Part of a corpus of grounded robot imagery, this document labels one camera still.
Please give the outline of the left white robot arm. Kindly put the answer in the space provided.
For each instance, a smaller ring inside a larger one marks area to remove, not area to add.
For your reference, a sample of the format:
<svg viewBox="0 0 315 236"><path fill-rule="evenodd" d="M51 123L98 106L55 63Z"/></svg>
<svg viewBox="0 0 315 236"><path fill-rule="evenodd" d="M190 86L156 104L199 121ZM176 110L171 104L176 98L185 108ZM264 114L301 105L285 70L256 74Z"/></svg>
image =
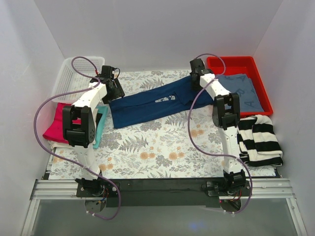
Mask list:
<svg viewBox="0 0 315 236"><path fill-rule="evenodd" d="M72 105L64 106L63 138L73 147L78 163L83 168L83 176L77 182L92 196L106 198L109 187L98 175L100 169L96 163L93 142L96 141L96 107L101 101L109 104L112 100L124 97L118 77L115 76L118 68L108 65L102 66L101 73L95 79L90 80L89 91Z"/></svg>

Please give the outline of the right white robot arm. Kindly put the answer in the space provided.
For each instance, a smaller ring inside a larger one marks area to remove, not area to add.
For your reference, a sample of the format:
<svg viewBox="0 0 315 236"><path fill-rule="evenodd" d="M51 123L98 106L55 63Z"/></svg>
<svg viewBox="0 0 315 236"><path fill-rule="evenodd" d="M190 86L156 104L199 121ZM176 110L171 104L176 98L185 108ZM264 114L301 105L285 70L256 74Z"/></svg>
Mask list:
<svg viewBox="0 0 315 236"><path fill-rule="evenodd" d="M210 156L223 157L223 177L206 184L208 191L228 194L241 193L246 186L244 164L240 160L237 141L237 127L240 121L240 99L237 93L227 90L218 80L218 75L206 69L200 58L190 61L191 86L198 94L194 98L189 116L203 92L213 99L212 120L221 137L223 154Z"/></svg>

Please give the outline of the navy blue mickey t-shirt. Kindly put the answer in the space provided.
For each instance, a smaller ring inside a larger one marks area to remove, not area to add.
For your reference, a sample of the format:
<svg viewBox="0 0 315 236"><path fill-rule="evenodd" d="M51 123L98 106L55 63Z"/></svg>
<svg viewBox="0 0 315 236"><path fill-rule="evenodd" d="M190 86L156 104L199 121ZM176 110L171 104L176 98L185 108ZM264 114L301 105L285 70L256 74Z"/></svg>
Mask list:
<svg viewBox="0 0 315 236"><path fill-rule="evenodd" d="M115 129L144 123L189 110L198 91L191 88L191 76L164 86L110 102Z"/></svg>

